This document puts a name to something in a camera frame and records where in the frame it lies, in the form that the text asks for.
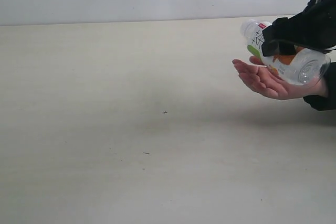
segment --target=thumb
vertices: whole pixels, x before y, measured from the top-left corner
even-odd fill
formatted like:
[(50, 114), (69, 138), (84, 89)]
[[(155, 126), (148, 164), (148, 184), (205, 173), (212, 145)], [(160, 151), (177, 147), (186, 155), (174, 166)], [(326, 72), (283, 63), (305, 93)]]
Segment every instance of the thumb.
[(252, 64), (255, 64), (255, 65), (260, 65), (260, 66), (264, 65), (263, 62), (258, 57), (256, 57), (256, 56), (251, 56), (250, 57), (250, 62)]

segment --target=plastic bottle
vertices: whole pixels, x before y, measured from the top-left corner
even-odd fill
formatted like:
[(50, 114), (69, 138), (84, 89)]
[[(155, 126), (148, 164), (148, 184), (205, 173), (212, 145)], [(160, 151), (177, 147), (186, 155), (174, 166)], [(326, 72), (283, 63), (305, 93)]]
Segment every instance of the plastic bottle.
[(263, 30), (270, 25), (270, 22), (253, 19), (242, 24), (240, 32), (247, 40), (248, 51), (258, 57), (270, 72), (289, 84), (297, 86), (316, 84), (328, 69), (330, 58), (307, 48), (293, 56), (264, 57), (261, 49), (264, 43)]

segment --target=green label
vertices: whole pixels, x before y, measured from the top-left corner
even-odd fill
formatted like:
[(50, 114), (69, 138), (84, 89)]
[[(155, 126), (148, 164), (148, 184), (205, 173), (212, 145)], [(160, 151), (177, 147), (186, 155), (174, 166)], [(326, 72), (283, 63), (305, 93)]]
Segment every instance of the green label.
[(253, 54), (254, 56), (258, 57), (259, 60), (261, 60), (261, 55), (258, 49), (256, 49), (255, 47), (253, 47), (252, 45), (248, 45), (247, 46), (247, 50)]

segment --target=palm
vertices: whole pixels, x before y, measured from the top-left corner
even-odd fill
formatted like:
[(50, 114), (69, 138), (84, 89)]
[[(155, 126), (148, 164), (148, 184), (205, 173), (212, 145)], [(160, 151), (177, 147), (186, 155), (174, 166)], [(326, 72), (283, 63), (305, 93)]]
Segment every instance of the palm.
[(252, 91), (277, 100), (296, 99), (306, 95), (306, 90), (292, 86), (270, 73), (257, 57), (252, 56), (250, 62), (255, 65), (240, 60), (234, 60), (233, 64), (243, 83)]

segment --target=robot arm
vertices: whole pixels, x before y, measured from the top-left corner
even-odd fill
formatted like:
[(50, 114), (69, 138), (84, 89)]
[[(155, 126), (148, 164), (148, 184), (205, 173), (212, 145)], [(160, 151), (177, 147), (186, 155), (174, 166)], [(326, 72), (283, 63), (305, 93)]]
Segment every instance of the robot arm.
[(265, 56), (296, 54), (295, 46), (327, 54), (336, 50), (336, 0), (311, 0), (292, 18), (278, 18), (264, 30)]

